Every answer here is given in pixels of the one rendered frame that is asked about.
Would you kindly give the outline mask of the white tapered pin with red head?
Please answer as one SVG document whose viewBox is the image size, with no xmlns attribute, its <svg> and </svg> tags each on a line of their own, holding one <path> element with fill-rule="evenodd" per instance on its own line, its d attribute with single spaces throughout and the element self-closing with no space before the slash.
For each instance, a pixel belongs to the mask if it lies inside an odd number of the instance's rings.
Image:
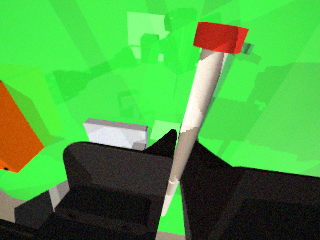
<svg viewBox="0 0 320 240">
<path fill-rule="evenodd" d="M 201 48 L 189 101 L 176 145 L 161 216 L 165 216 L 210 105 L 228 53 L 239 54 L 249 29 L 198 22 L 193 46 Z"/>
</svg>

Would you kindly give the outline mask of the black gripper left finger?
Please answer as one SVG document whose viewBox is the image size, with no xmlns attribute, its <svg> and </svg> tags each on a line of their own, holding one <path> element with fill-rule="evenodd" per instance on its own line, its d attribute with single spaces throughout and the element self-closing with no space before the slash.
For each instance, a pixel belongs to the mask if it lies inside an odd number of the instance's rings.
<svg viewBox="0 0 320 240">
<path fill-rule="evenodd" d="M 77 184 L 149 198 L 147 232 L 157 234 L 177 137 L 171 129 L 143 151 L 72 142 L 63 150 L 69 189 Z"/>
</svg>

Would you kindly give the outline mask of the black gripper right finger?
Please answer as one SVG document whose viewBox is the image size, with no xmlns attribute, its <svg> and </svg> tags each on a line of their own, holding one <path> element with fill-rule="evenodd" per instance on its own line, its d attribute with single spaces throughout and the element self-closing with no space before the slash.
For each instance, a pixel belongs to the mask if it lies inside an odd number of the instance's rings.
<svg viewBox="0 0 320 240">
<path fill-rule="evenodd" d="M 320 206 L 320 177 L 232 167 L 197 140 L 180 188 L 186 240 L 219 240 L 248 198 Z"/>
</svg>

